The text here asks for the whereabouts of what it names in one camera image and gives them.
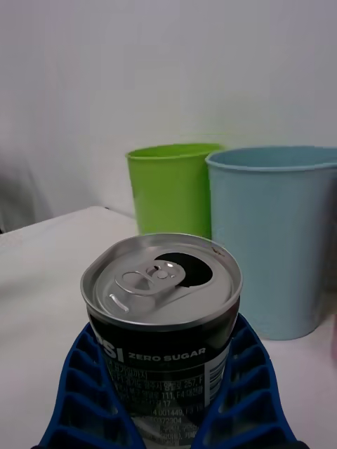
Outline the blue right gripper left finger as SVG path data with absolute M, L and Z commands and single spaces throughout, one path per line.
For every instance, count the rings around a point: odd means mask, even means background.
M 103 367 L 91 326 L 66 359 L 51 420 L 37 448 L 144 448 Z

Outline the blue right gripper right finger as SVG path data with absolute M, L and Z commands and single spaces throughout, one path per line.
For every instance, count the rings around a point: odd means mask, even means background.
M 235 324 L 223 380 L 195 448 L 307 448 L 282 410 L 275 371 L 248 321 Z

